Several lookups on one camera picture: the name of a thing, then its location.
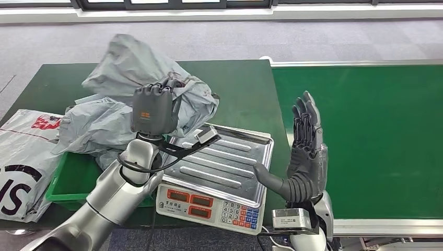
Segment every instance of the stainless steel scale tray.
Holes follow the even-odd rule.
[[[209,126],[204,124],[186,138],[172,138],[170,143],[190,147],[197,142],[195,136]],[[221,140],[166,169],[163,181],[248,207],[260,207],[265,188],[257,181],[252,165],[260,162],[269,169],[274,141],[267,133],[212,126]],[[164,164],[174,159],[164,155]]]

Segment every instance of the black wire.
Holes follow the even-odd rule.
[[[126,167],[129,170],[136,171],[136,172],[139,172],[139,173],[156,173],[156,172],[159,172],[159,171],[163,171],[166,168],[169,168],[172,165],[176,164],[180,160],[181,160],[181,158],[177,158],[175,161],[173,161],[173,162],[169,163],[168,165],[165,165],[165,166],[163,166],[162,168],[159,168],[159,169],[145,169],[143,166],[139,166],[135,162],[124,161],[124,160],[121,159],[120,154],[117,155],[117,161],[119,161],[119,163],[122,166]],[[131,165],[134,165],[134,166],[136,166],[138,168],[135,168],[135,167],[133,167],[131,165],[128,165],[126,162],[128,162]]]
[[[260,247],[262,248],[262,251],[265,251],[265,250],[264,250],[263,243],[262,243],[262,241],[260,240],[260,236],[258,236],[258,235],[257,235],[257,241],[259,242]]]
[[[153,236],[154,236],[155,215],[157,215],[157,212],[156,212],[156,205],[154,204],[153,222],[152,222],[152,226],[151,226],[151,233],[149,235],[148,243],[146,245],[146,251],[149,251],[149,246],[151,245],[151,242],[152,242],[152,239],[153,239]]]

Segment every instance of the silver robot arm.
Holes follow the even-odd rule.
[[[135,139],[122,157],[151,169],[157,146]],[[160,184],[163,171],[140,174],[114,161],[97,179],[86,203],[68,220],[22,251],[96,251],[111,231],[121,225]]]
[[[273,210],[274,231],[290,235],[297,251],[324,251],[333,241],[331,199],[325,191],[328,147],[323,143],[320,113],[309,92],[297,98],[294,113],[294,141],[286,179],[254,165],[257,179],[287,202],[287,209]],[[287,224],[293,218],[294,224]]]
[[[199,133],[199,141],[188,149],[166,142],[162,135],[176,129],[181,105],[181,97],[173,100],[172,90],[180,87],[181,82],[165,77],[135,90],[131,129],[136,139],[100,175],[74,215],[21,251],[99,250],[111,231],[157,188],[164,169],[220,139],[211,128]],[[162,167],[159,151],[177,159]]]

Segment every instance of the white plastic bag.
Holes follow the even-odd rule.
[[[18,110],[0,128],[0,219],[36,222],[61,155],[51,154],[61,115]]]

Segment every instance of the green plastic crate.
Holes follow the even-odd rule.
[[[49,184],[46,198],[70,211],[77,211],[94,189],[102,173],[89,154],[64,153],[54,177]],[[154,201],[146,198],[139,207],[152,207]]]

